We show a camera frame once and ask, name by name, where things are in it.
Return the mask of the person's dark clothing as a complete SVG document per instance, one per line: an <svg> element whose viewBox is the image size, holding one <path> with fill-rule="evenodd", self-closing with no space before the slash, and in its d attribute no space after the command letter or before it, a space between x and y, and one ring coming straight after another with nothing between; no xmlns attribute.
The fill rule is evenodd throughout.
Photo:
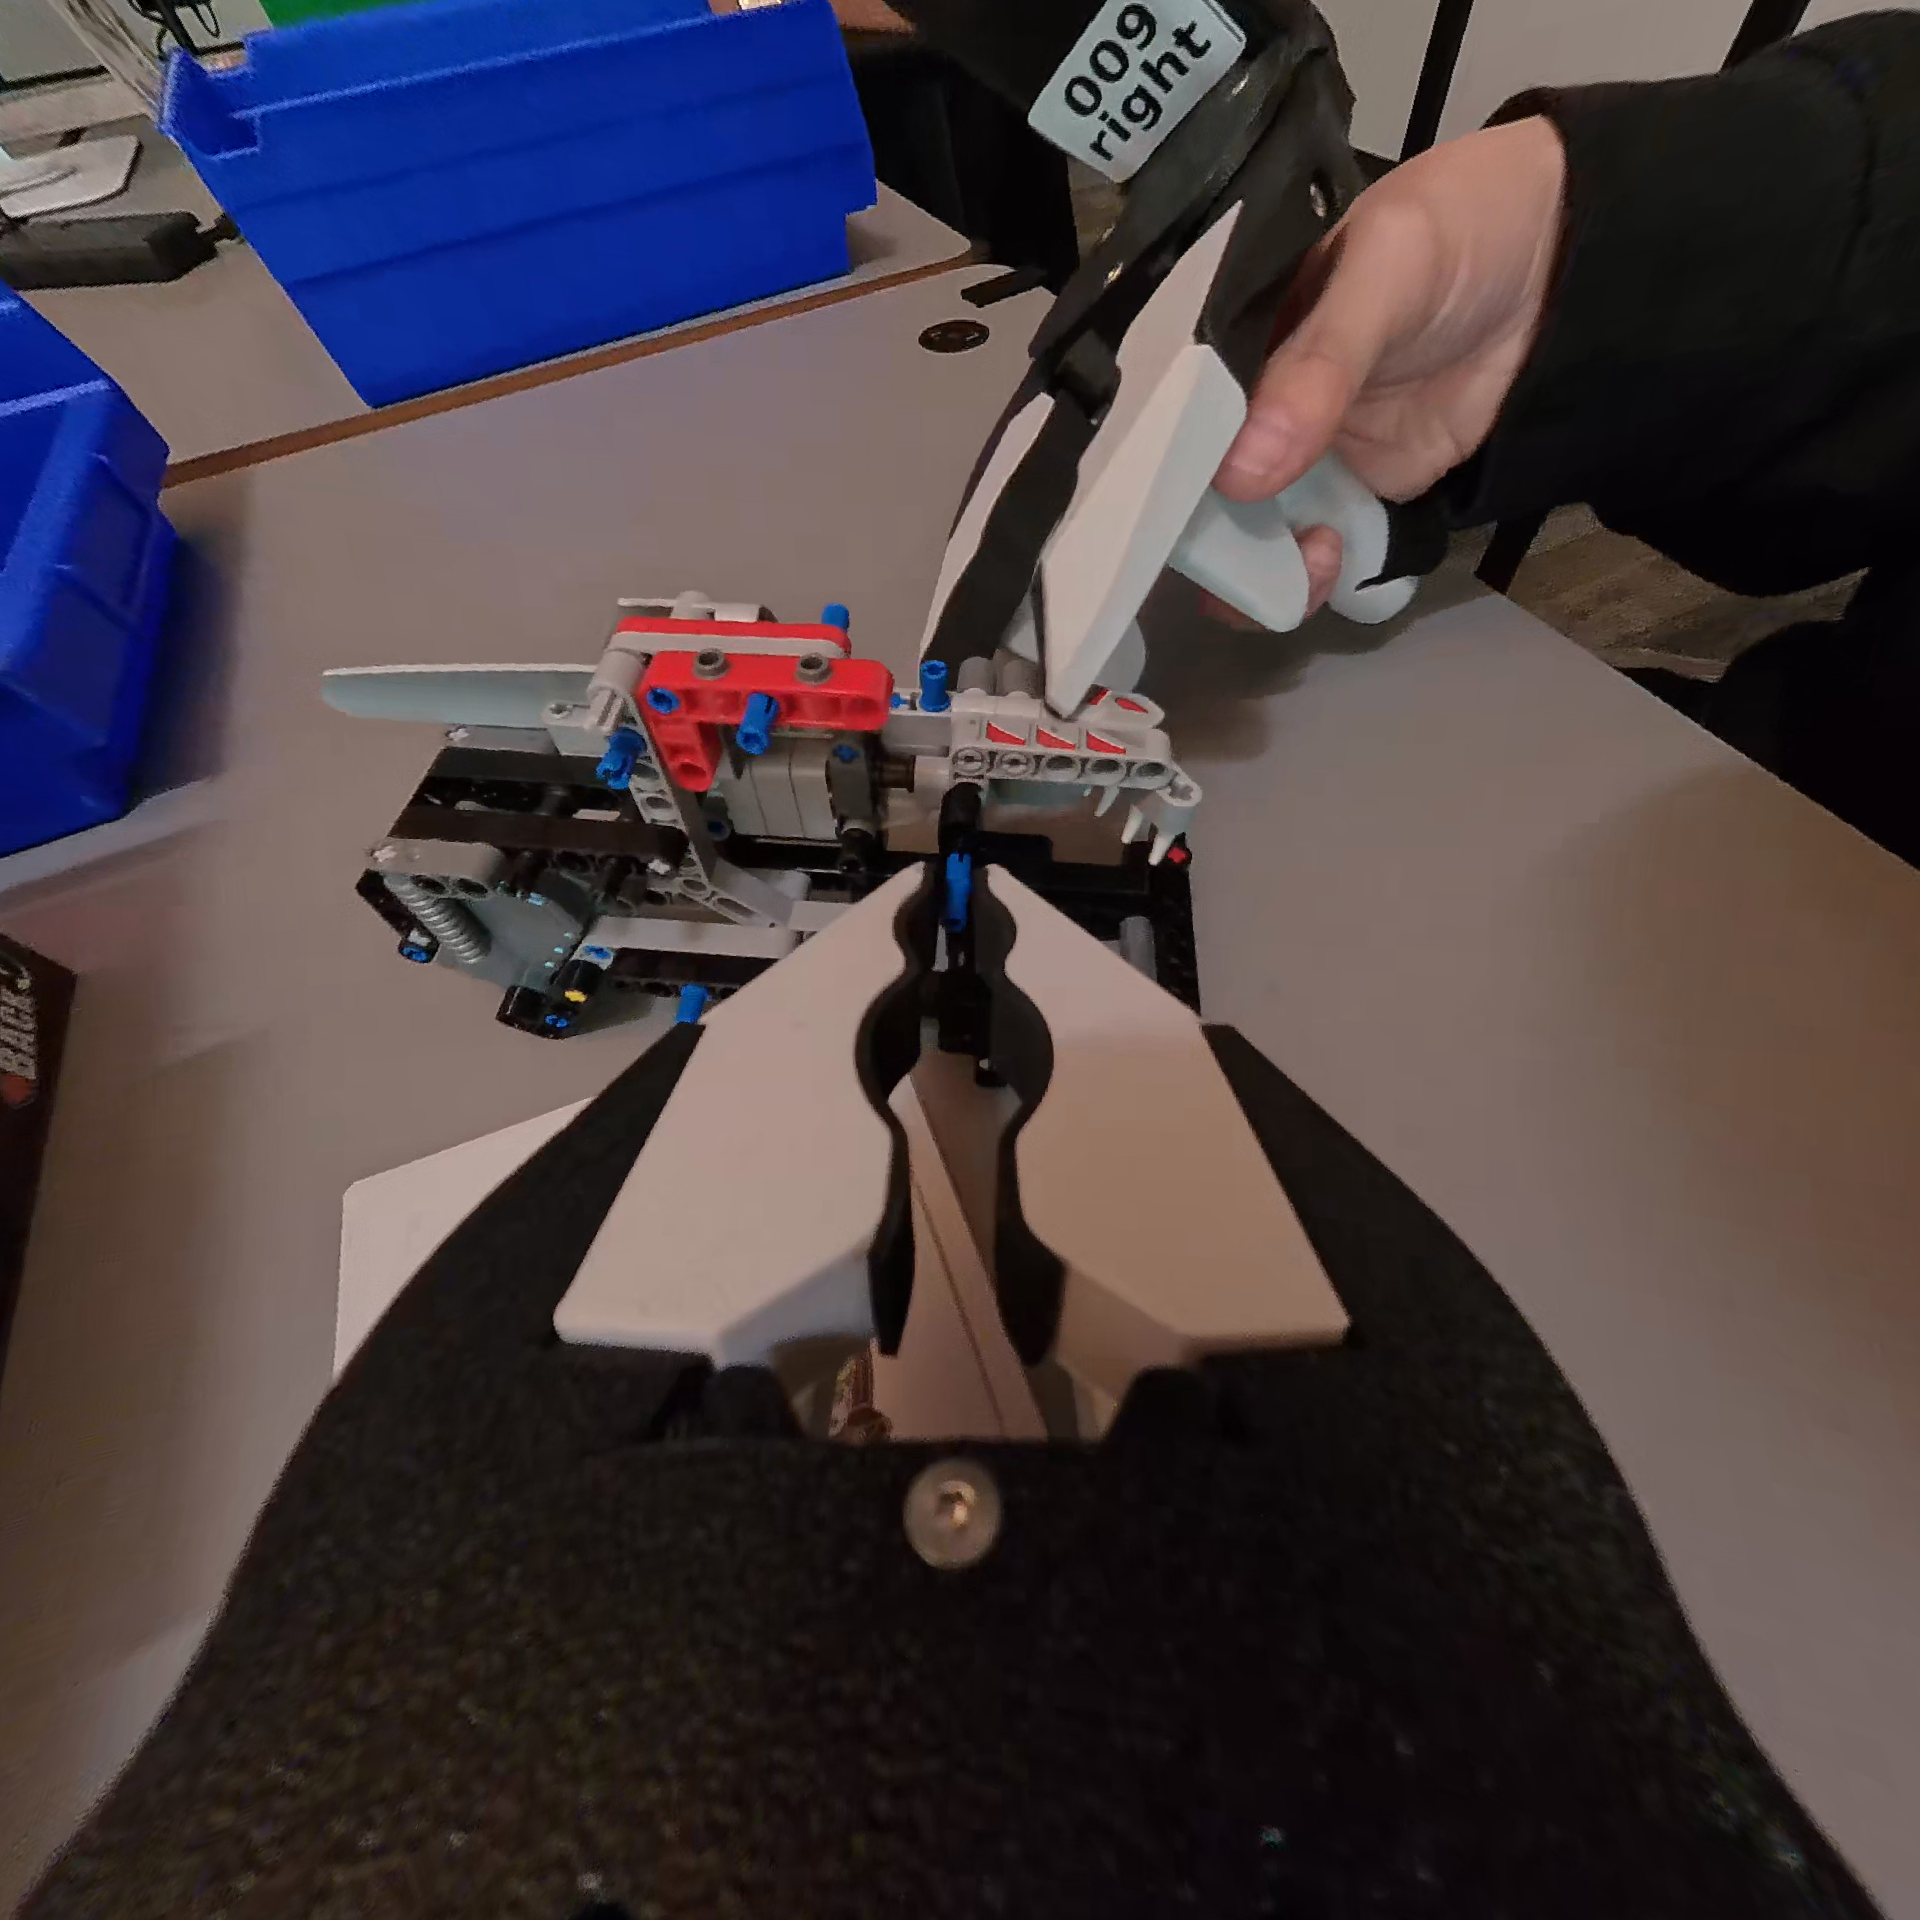
<svg viewBox="0 0 1920 1920"><path fill-rule="evenodd" d="M1915 868L1915 565L1870 568L1838 619L1761 638L1717 680L1627 676Z"/></svg>

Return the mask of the white instruction booklet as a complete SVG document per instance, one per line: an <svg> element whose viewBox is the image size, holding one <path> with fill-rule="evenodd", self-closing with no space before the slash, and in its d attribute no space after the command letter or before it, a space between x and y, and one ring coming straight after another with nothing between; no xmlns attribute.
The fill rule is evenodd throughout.
<svg viewBox="0 0 1920 1920"><path fill-rule="evenodd" d="M367 1174L345 1191L331 1377L345 1371L443 1239L585 1109L586 1100L568 1102Z"/></svg>

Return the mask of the black connector with blue pin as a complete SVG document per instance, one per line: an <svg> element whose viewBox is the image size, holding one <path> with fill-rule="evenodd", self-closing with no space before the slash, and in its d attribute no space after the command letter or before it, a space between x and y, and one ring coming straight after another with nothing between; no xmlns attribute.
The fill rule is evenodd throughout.
<svg viewBox="0 0 1920 1920"><path fill-rule="evenodd" d="M992 1064L989 996L976 972L970 920L976 838L983 812L981 783L950 783L939 812L939 936L943 964L929 990L937 1043L943 1053L967 1055L977 1087L1002 1087Z"/></svg>

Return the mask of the blue storage bin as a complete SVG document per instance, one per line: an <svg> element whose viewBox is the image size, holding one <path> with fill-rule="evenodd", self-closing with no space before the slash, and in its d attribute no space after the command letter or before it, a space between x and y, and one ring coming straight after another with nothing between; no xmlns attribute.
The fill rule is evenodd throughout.
<svg viewBox="0 0 1920 1920"><path fill-rule="evenodd" d="M159 124L370 406L839 279L874 203L827 1L371 6Z"/></svg>
<svg viewBox="0 0 1920 1920"><path fill-rule="evenodd" d="M119 819L149 725L176 531L169 448L2 292L2 853Z"/></svg>

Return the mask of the person's right hand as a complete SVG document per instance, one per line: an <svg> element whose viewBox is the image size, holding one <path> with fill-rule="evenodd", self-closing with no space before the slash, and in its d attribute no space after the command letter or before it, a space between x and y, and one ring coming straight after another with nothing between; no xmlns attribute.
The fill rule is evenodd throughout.
<svg viewBox="0 0 1920 1920"><path fill-rule="evenodd" d="M1528 113L1366 184L1304 260L1217 493L1259 501L1335 454L1413 501L1487 441L1542 323L1567 157Z"/></svg>

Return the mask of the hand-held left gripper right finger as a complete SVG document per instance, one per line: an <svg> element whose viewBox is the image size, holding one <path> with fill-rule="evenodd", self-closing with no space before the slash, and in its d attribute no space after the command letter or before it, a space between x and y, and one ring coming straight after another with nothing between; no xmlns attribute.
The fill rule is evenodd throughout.
<svg viewBox="0 0 1920 1920"><path fill-rule="evenodd" d="M1144 1371L1345 1335L1189 1005L1005 868L977 876L977 979L1014 1092L992 1277L1023 1364L1121 1401Z"/></svg>

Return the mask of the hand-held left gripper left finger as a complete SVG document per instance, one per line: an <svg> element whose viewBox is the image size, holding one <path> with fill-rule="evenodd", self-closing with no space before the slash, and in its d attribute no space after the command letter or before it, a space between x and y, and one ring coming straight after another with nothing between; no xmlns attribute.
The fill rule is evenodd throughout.
<svg viewBox="0 0 1920 1920"><path fill-rule="evenodd" d="M857 1031L907 980L902 871L674 1040L689 1053L555 1308L575 1345L799 1368L877 1335L871 1254L895 1127Z"/></svg>

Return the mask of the white paper sheet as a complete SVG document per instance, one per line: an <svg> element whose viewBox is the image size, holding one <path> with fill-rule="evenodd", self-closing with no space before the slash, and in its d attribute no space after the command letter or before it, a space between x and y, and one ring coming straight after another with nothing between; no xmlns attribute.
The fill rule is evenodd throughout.
<svg viewBox="0 0 1920 1920"><path fill-rule="evenodd" d="M25 222L117 198L136 157L136 134L85 136L35 156L2 151L2 215Z"/></svg>

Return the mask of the person's right forearm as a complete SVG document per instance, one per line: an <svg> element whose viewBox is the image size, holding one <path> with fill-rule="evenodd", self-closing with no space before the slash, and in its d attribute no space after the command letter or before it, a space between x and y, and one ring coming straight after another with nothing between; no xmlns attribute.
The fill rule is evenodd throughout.
<svg viewBox="0 0 1920 1920"><path fill-rule="evenodd" d="M1535 87L1566 151L1542 323L1454 531L1566 505L1731 592L1918 560L1918 21L1713 76Z"/></svg>

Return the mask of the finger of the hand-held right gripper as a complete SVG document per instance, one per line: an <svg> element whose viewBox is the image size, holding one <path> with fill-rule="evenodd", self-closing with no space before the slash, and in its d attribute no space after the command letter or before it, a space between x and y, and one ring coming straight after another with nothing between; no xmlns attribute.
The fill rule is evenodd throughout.
<svg viewBox="0 0 1920 1920"><path fill-rule="evenodd" d="M1040 560L1102 425L1102 388L1027 374L981 451L953 519L919 657L943 668L998 652L1041 661Z"/></svg>
<svg viewBox="0 0 1920 1920"><path fill-rule="evenodd" d="M1246 391L1200 320L1241 206L1175 262L1123 329L1119 384L1040 560L1045 697L1074 712L1110 657L1246 419Z"/></svg>

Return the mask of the black toy set box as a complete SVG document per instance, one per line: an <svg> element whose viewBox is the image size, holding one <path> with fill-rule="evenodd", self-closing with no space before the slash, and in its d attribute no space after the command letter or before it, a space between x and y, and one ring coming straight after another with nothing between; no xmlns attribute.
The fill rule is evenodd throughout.
<svg viewBox="0 0 1920 1920"><path fill-rule="evenodd" d="M2 939L2 1352L31 1239L74 992L71 972Z"/></svg>

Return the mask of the toy brick vehicle model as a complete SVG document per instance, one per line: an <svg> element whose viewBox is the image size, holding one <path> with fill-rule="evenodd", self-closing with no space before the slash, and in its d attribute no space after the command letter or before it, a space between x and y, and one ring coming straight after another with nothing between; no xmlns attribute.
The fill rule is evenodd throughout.
<svg viewBox="0 0 1920 1920"><path fill-rule="evenodd" d="M901 678L849 609L781 621L702 592L614 609L597 662L328 670L328 708L438 732L355 897L400 959L483 983L496 1019L567 1040L671 1001L691 1019L902 868L983 790L976 871L1005 868L1191 1011L1201 1007L1189 828L1200 783L1133 687L1071 712L1041 662L998 652Z"/></svg>

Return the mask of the black flat device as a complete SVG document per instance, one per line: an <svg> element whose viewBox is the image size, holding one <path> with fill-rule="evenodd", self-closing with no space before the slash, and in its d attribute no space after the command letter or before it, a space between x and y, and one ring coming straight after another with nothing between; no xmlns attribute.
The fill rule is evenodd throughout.
<svg viewBox="0 0 1920 1920"><path fill-rule="evenodd" d="M15 292L169 283L237 240L226 212L210 224L186 211L5 224L2 283Z"/></svg>

